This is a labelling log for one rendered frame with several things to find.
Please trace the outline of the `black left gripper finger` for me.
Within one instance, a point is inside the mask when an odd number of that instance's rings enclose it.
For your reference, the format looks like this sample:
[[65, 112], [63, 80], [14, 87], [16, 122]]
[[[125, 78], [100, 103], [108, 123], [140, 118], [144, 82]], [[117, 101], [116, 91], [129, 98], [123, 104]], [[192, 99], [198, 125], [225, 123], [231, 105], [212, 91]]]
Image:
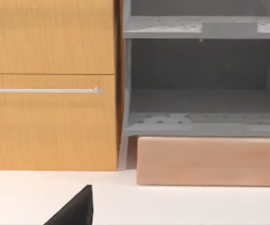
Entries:
[[43, 225], [93, 225], [92, 185], [86, 185]]

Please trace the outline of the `wooden cupboard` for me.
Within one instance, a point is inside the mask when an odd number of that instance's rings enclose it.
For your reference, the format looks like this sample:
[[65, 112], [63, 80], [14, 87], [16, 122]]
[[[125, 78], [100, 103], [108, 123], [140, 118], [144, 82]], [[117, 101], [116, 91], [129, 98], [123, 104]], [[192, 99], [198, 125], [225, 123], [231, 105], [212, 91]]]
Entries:
[[[114, 0], [114, 40], [115, 40], [115, 71], [113, 74], [72, 74], [72, 75], [114, 75], [116, 78], [116, 136], [117, 153], [119, 153], [119, 144], [121, 136], [121, 25], [120, 25], [120, 1]], [[0, 74], [0, 75], [53, 75], [53, 74]]]

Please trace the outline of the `pale wooden drawer front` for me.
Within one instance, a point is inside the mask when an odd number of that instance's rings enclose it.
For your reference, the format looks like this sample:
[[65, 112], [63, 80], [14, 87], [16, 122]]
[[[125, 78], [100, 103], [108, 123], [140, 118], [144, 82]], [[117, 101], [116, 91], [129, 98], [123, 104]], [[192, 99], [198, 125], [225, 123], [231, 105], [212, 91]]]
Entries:
[[270, 186], [270, 138], [141, 136], [137, 183]]

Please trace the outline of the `plain wooden drawer front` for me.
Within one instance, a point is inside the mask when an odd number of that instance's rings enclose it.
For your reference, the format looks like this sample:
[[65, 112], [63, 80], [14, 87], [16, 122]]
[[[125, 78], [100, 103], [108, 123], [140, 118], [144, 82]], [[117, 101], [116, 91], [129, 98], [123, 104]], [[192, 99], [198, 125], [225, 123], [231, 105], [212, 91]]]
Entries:
[[113, 74], [114, 0], [0, 0], [0, 74]]

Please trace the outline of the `grey pierced shelf unit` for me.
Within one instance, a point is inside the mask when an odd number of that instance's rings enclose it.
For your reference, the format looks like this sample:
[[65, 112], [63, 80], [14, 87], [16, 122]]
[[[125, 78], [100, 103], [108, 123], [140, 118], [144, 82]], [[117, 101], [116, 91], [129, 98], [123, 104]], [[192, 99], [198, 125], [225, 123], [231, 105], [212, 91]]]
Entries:
[[270, 0], [123, 0], [132, 136], [270, 138]]

